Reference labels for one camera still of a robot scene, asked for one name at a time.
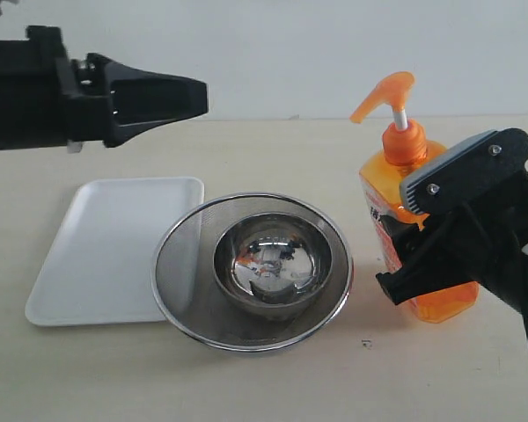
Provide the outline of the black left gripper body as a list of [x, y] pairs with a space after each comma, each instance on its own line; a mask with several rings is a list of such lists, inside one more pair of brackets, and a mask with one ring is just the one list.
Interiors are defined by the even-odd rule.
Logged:
[[108, 142], [112, 123], [97, 63], [68, 57], [62, 31], [30, 25], [0, 40], [0, 150]]

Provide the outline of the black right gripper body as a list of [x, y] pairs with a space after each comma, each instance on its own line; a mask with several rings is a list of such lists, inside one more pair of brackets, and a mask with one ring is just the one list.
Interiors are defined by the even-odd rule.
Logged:
[[500, 183], [477, 200], [420, 227], [417, 246], [394, 246], [401, 266], [417, 248], [458, 254], [458, 284], [476, 281], [516, 311], [528, 310], [528, 176]]

